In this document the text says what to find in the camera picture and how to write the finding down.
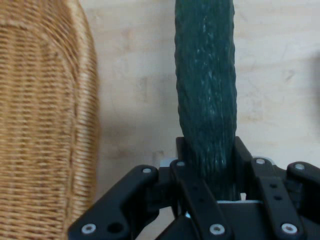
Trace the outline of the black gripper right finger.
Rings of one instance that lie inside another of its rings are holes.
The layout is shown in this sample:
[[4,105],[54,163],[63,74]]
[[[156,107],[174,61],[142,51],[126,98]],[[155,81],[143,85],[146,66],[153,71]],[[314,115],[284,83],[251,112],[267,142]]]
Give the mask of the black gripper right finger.
[[250,200],[261,201],[274,240],[320,238],[320,169],[296,161],[286,169],[253,157],[243,141],[234,141],[236,186]]

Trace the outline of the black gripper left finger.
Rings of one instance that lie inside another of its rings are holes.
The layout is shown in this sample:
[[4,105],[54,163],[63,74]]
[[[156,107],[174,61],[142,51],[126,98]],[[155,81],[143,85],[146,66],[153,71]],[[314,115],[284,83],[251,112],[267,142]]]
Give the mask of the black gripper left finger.
[[231,240],[233,230],[206,183],[187,158],[183,137],[169,166],[139,165],[128,172],[68,229],[70,240],[134,240],[160,210],[170,207],[174,221],[161,240]]

